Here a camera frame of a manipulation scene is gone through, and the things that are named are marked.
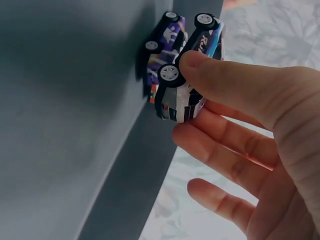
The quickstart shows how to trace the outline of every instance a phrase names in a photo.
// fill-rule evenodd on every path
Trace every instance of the car window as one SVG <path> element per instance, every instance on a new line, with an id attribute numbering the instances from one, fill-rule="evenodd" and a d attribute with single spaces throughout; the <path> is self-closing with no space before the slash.
<path id="1" fill-rule="evenodd" d="M 180 48 L 181 48 L 181 46 L 182 46 L 182 44 L 184 42 L 184 38 L 185 38 L 185 34 L 184 34 L 183 31 L 180 30 L 178 32 L 178 35 L 176 36 L 176 39 L 175 39 L 175 41 L 173 43 L 172 48 L 179 52 Z"/>
<path id="2" fill-rule="evenodd" d="M 218 45 L 215 48 L 214 54 L 212 56 L 213 59 L 221 60 L 222 58 L 222 43 L 221 43 L 221 36 L 219 38 Z"/>

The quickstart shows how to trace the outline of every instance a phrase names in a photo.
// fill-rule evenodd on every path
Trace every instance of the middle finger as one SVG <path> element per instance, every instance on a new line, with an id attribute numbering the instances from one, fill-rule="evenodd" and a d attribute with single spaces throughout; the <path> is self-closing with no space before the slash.
<path id="1" fill-rule="evenodd" d="M 279 161 L 273 138 L 240 126 L 206 108 L 189 123 L 213 140 L 269 169 L 273 169 Z"/>

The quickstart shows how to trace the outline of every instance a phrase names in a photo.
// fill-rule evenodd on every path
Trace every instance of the toy car wheel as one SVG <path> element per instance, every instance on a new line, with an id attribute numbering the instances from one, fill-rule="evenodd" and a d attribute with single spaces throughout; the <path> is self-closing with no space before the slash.
<path id="1" fill-rule="evenodd" d="M 212 30 L 218 26 L 218 23 L 212 15 L 199 13 L 194 18 L 194 25 L 196 28 L 201 28 L 203 30 Z"/>
<path id="2" fill-rule="evenodd" d="M 179 20 L 179 16 L 178 14 L 176 14 L 175 12 L 173 11 L 167 11 L 164 15 L 163 15 L 163 18 L 164 19 L 167 19 L 171 22 L 176 22 Z"/>
<path id="3" fill-rule="evenodd" d="M 161 52 L 161 45 L 157 41 L 147 41 L 144 47 L 151 54 Z"/>
<path id="4" fill-rule="evenodd" d="M 177 88 L 184 84 L 179 69 L 172 63 L 164 64 L 158 69 L 158 79 L 160 84 L 168 88 Z"/>

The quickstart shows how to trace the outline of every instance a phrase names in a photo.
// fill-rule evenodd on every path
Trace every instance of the toy car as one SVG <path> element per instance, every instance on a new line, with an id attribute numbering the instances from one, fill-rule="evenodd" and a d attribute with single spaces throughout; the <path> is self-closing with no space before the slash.
<path id="1" fill-rule="evenodd" d="M 195 50 L 211 58 L 224 60 L 225 25 L 210 13 L 197 14 L 194 25 L 196 29 L 175 59 L 175 63 L 164 64 L 158 70 L 159 86 L 154 108 L 157 116 L 162 119 L 186 122 L 198 115 L 206 101 L 180 73 L 179 61 L 183 53 Z"/>
<path id="2" fill-rule="evenodd" d="M 144 43 L 142 68 L 145 70 L 142 80 L 150 103 L 155 103 L 159 85 L 158 69 L 163 64 L 173 63 L 188 40 L 185 23 L 183 16 L 172 11 L 165 12 Z"/>

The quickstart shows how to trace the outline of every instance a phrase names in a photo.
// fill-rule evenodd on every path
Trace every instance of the white toy car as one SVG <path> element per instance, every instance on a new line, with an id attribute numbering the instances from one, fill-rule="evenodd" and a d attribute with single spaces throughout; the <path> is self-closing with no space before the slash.
<path id="1" fill-rule="evenodd" d="M 159 86 L 154 108 L 157 116 L 162 119 L 171 119 L 178 123 L 186 122 L 198 115 L 206 101 L 180 73 L 179 61 L 183 53 L 195 50 L 211 58 L 224 60 L 225 25 L 210 13 L 197 14 L 194 25 L 196 29 L 175 63 L 164 64 L 158 69 Z"/>

